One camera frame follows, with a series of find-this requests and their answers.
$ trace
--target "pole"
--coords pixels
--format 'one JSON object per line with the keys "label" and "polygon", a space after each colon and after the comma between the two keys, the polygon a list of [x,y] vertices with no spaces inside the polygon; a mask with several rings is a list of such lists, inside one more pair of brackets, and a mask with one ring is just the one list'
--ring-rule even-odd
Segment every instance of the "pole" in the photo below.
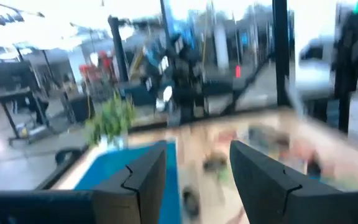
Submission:
{"label": "pole", "polygon": [[[52,69],[50,68],[50,63],[49,63],[49,60],[47,57],[47,53],[45,50],[42,50],[42,54],[44,55],[45,63],[47,64],[47,69],[48,69],[48,74],[49,74],[49,77],[45,77],[45,78],[51,78],[52,77]],[[45,91],[47,96],[49,96],[49,88],[47,88]]]}
{"label": "pole", "polygon": [[117,58],[119,77],[122,82],[128,82],[128,71],[127,65],[125,63],[125,52],[124,47],[122,46],[121,36],[119,34],[119,20],[116,17],[109,16],[108,22],[112,33],[112,41],[114,42],[114,50]]}
{"label": "pole", "polygon": [[[170,34],[173,33],[173,17],[172,17],[172,10],[170,8],[169,0],[160,0],[160,7],[161,7],[161,16],[162,16],[162,23],[164,26],[165,31],[165,46],[167,50],[174,51],[173,45],[171,43],[171,36]],[[168,58],[170,66],[175,68],[175,60],[172,58]]]}
{"label": "pole", "polygon": [[19,61],[24,62],[24,58],[23,58],[22,53],[20,52],[20,49],[16,48],[16,51],[17,51],[17,56],[19,58]]}
{"label": "pole", "polygon": [[290,106],[285,93],[285,79],[290,76],[287,1],[273,0],[273,27],[276,62],[277,104]]}

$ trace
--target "blue cutting mat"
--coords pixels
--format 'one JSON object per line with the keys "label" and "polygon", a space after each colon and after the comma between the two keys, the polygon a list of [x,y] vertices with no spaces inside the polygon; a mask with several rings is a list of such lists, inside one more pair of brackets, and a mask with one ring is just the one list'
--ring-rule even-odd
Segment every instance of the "blue cutting mat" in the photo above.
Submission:
{"label": "blue cutting mat", "polygon": [[[100,182],[109,179],[118,170],[134,159],[137,159],[149,150],[148,146],[140,148],[112,151],[99,156],[79,181],[75,190],[89,190]],[[169,142],[167,146],[167,176],[165,190],[160,209],[159,224],[180,224],[180,196],[177,172],[177,157],[175,143]]]}

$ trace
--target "table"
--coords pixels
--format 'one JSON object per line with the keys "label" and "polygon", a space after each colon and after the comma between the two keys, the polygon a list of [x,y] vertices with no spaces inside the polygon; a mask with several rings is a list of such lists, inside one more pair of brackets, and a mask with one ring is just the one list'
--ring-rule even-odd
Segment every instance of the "table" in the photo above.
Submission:
{"label": "table", "polygon": [[[242,202],[232,175],[229,174],[225,182],[220,182],[216,176],[204,174],[202,163],[205,156],[212,151],[221,151],[229,156],[231,139],[240,138],[238,136],[247,131],[248,125],[255,123],[288,133],[291,141],[311,141],[323,167],[325,164],[334,165],[335,177],[351,175],[358,182],[358,146],[350,145],[342,134],[322,123],[307,118],[298,119],[293,111],[287,109],[260,111],[213,121],[200,121],[176,129],[131,134],[128,141],[130,146],[136,146],[161,139],[175,139],[180,190],[191,184],[199,192],[200,223],[231,223],[229,220],[238,217],[242,210]],[[102,147],[89,149],[52,189],[73,189],[93,161],[105,150]],[[189,223],[189,220],[183,218],[183,222]],[[239,222],[233,223],[249,222],[244,214]]]}
{"label": "table", "polygon": [[[0,93],[0,104],[2,105],[2,108],[8,118],[9,124],[11,125],[11,128],[13,130],[14,133],[14,138],[12,139],[21,139],[19,132],[16,129],[16,125],[12,119],[12,116],[9,112],[9,110],[6,107],[7,103],[10,103],[14,100],[17,100],[19,98],[24,98],[24,97],[31,97],[32,96],[32,91],[30,90],[30,88],[22,88],[20,90],[15,90],[15,91],[5,91]],[[37,103],[37,108],[38,110],[40,109],[39,103],[38,101],[35,101]]]}

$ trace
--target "equipment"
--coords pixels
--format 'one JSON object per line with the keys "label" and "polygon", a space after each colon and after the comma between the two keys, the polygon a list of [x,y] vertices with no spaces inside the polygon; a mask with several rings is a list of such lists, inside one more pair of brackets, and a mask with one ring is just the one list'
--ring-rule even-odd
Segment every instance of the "equipment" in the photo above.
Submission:
{"label": "equipment", "polygon": [[358,223],[358,192],[322,184],[239,141],[230,160],[250,224]]}
{"label": "equipment", "polygon": [[158,223],[167,143],[93,190],[0,192],[0,223]]}
{"label": "equipment", "polygon": [[[112,17],[109,18],[109,23],[112,32],[117,30],[117,27],[114,26],[136,24],[136,22]],[[140,79],[141,85],[119,86],[122,97],[131,96],[135,106],[150,105],[154,106],[158,112],[168,113],[167,123],[169,126],[193,121],[196,118],[195,107],[203,108],[203,116],[209,116],[207,98],[210,96],[233,94],[233,102],[226,107],[223,114],[233,112],[236,101],[255,82],[256,76],[271,56],[269,55],[268,59],[246,79],[244,89],[235,90],[233,89],[233,79],[223,82],[222,80],[205,79],[201,56],[192,47],[192,43],[188,43],[186,40],[181,34],[175,34],[170,36],[166,43],[155,39],[146,45],[143,50],[146,59],[144,62],[145,76]],[[119,49],[116,47],[118,62]],[[118,67],[120,75],[127,73],[126,66]]]}
{"label": "equipment", "polygon": [[[33,127],[31,130],[26,129],[24,132],[21,133],[18,130],[15,122],[13,121],[12,116],[6,105],[12,101],[20,100],[23,98],[34,99],[34,108],[38,110],[40,116],[39,118],[42,121],[42,125]],[[33,141],[44,138],[51,134],[55,134],[55,130],[52,129],[49,120],[44,116],[44,113],[42,112],[39,100],[34,95],[33,91],[31,91],[29,88],[23,88],[17,91],[9,91],[5,92],[4,94],[0,94],[0,104],[8,118],[9,124],[11,125],[11,128],[14,133],[14,137],[8,139],[8,143],[10,146],[13,145],[13,142],[15,140],[25,140],[27,144],[31,144]]]}

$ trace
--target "floor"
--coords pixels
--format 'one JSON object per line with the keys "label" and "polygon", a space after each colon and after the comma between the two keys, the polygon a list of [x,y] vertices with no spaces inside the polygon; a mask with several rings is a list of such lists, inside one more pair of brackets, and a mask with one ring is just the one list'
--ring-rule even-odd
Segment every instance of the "floor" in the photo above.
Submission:
{"label": "floor", "polygon": [[[240,83],[248,76],[246,69],[242,69],[242,76],[234,83]],[[222,102],[227,102],[230,96],[214,98],[209,101],[210,112],[218,113],[222,110]],[[274,63],[262,70],[261,76],[246,95],[242,96],[237,108],[252,107],[274,102],[275,66]],[[48,114],[62,110],[59,101],[54,101],[48,109]],[[25,121],[28,116],[15,116],[15,120]],[[81,147],[86,142],[85,131],[64,132],[35,142],[29,146],[15,144],[11,147],[7,138],[12,136],[7,118],[0,110],[0,190],[33,189],[43,181],[55,168],[54,154],[64,147]],[[351,123],[349,138],[358,141],[358,94],[355,95],[351,106]]]}

